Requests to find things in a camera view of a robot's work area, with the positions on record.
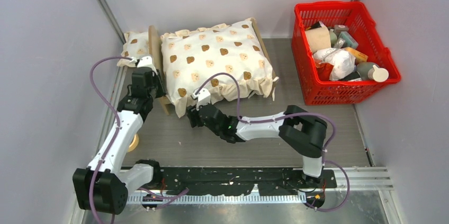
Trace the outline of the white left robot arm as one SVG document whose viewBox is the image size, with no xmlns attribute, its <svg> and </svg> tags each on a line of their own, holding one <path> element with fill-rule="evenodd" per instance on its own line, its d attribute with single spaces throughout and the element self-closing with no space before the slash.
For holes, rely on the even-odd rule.
<svg viewBox="0 0 449 224">
<path fill-rule="evenodd" d="M 124 210 L 129 193 L 144 185 L 156 189 L 162 183 L 160 164 L 155 160 L 139 160 L 128 171 L 120 172 L 154 99 L 164 92 L 154 68 L 137 68 L 131 78 L 127 95 L 115 109 L 114 127 L 103 146 L 86 168 L 78 168 L 73 174 L 77 202 L 83 210 L 118 215 Z"/>
</svg>

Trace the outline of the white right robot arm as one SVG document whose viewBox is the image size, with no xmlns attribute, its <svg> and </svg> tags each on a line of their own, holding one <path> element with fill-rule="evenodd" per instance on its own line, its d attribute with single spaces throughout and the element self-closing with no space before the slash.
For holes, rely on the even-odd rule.
<svg viewBox="0 0 449 224">
<path fill-rule="evenodd" d="M 327 122 L 298 106 L 289 105 L 284 112 L 253 118 L 225 115 L 212 104 L 188 106 L 186 114 L 191 127 L 207 127 L 231 144 L 263 138 L 281 139 L 302 156 L 305 185 L 316 187 L 324 179 L 322 154 Z"/>
</svg>

